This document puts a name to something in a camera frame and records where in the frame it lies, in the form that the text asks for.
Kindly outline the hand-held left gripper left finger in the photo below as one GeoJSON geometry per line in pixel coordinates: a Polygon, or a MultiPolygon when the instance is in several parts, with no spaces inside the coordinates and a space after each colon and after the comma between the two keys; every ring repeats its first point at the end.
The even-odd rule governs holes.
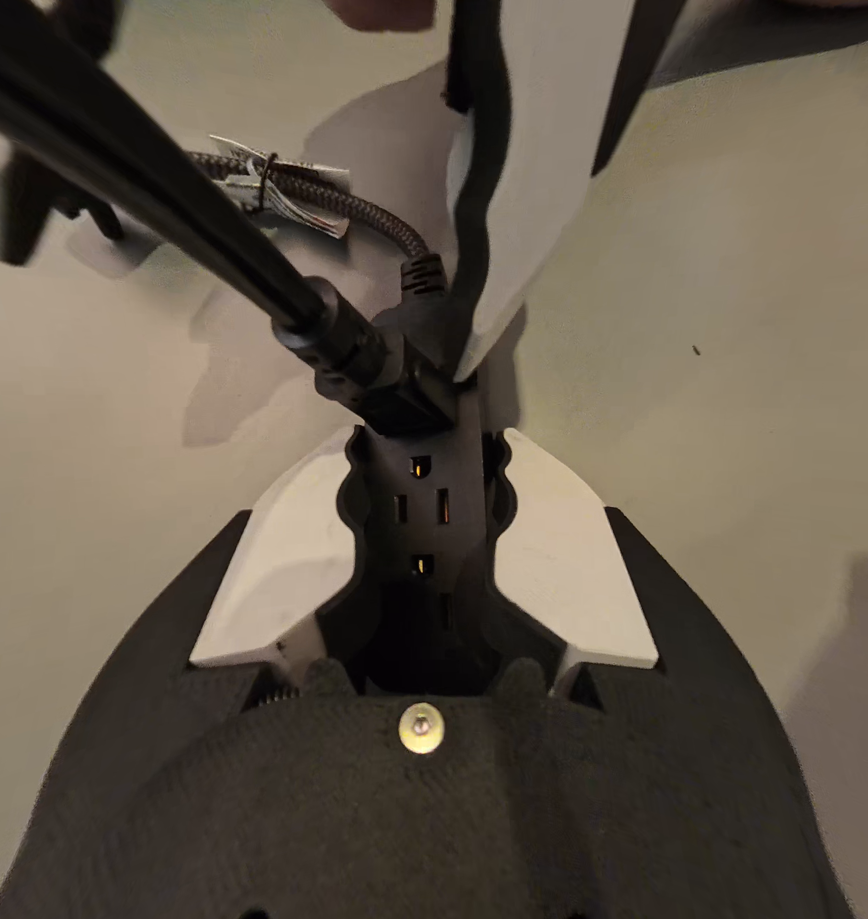
{"type": "Polygon", "coordinates": [[[327,655],[318,612],[353,579],[358,542],[339,508],[352,473],[345,426],[282,473],[257,499],[206,614],[189,663],[266,664],[300,687],[327,655]]]}

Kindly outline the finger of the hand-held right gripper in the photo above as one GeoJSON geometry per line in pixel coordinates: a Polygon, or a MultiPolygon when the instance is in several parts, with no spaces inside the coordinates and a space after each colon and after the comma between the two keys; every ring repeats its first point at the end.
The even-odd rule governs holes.
{"type": "Polygon", "coordinates": [[[470,377],[587,195],[631,1],[454,2],[449,368],[470,377]]]}

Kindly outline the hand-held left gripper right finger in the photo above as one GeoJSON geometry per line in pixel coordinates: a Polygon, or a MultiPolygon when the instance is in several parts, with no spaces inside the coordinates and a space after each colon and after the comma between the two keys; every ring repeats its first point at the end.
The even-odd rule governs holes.
{"type": "Polygon", "coordinates": [[[499,672],[535,661],[568,695],[589,664],[653,670],[660,654],[597,494],[513,428],[485,439],[477,633],[499,672]]]}

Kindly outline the black power strip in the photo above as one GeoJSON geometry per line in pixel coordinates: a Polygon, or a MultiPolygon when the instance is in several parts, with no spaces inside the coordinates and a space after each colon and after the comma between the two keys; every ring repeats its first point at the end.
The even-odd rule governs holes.
{"type": "Polygon", "coordinates": [[[348,662],[366,695],[480,695],[486,640],[485,465],[475,382],[454,428],[421,439],[365,427],[353,447],[368,510],[359,528],[368,637],[348,662]]]}

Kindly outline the person's right hand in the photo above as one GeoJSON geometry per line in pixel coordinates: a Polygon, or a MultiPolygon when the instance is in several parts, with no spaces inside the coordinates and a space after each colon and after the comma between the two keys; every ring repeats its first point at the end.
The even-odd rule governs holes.
{"type": "Polygon", "coordinates": [[[437,1],[324,1],[349,29],[370,33],[421,33],[432,29],[437,1]]]}

